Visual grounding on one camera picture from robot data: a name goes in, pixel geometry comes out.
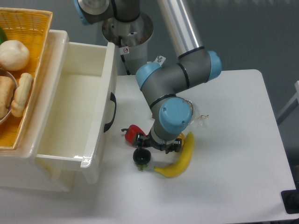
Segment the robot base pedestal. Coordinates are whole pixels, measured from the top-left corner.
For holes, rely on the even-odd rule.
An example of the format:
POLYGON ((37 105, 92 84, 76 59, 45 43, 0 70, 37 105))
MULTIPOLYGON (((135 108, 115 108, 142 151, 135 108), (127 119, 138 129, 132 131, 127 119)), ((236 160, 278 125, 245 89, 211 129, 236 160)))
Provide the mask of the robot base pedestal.
POLYGON ((135 75, 148 61, 148 42, 153 35, 153 22, 145 13, 131 22, 110 18, 103 22, 102 33, 108 42, 114 43, 121 55, 127 74, 135 75))

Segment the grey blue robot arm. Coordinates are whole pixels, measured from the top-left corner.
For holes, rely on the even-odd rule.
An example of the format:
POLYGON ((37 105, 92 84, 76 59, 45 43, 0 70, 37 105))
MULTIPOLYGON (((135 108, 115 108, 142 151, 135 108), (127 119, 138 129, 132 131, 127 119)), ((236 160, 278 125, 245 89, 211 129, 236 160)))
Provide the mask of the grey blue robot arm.
POLYGON ((141 130, 126 135, 131 145, 160 151, 179 151, 179 134, 192 118, 189 104, 178 93, 217 78, 221 60, 207 51, 185 0, 160 0, 159 9, 171 37, 178 63, 164 67, 160 59, 147 62, 142 49, 153 34, 153 24, 140 10, 137 0, 76 0, 76 10, 84 24, 102 22, 102 33, 115 44, 127 74, 135 75, 152 112, 154 124, 148 134, 141 130))

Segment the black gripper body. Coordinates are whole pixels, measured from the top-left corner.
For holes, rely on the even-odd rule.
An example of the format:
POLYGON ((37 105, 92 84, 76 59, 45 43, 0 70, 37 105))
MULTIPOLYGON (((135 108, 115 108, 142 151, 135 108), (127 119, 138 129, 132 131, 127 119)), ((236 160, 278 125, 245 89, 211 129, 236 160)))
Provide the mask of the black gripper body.
POLYGON ((161 139, 158 139, 158 141, 156 141, 152 136, 148 136, 149 147, 153 147, 154 149, 157 149, 159 151, 167 151, 173 143, 174 141, 165 141, 161 139))

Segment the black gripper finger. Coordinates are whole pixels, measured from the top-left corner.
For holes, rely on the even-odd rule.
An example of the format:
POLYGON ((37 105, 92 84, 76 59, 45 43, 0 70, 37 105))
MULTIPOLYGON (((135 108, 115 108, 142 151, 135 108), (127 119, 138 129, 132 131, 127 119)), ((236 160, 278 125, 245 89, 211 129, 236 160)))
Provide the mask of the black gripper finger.
POLYGON ((150 146, 149 136, 137 133, 133 140, 133 146, 137 151, 145 151, 150 146))
POLYGON ((170 152, 176 152, 176 153, 180 152, 182 148, 182 143, 183 143, 182 138, 176 138, 173 143, 171 143, 166 147, 165 153, 168 154, 170 152))

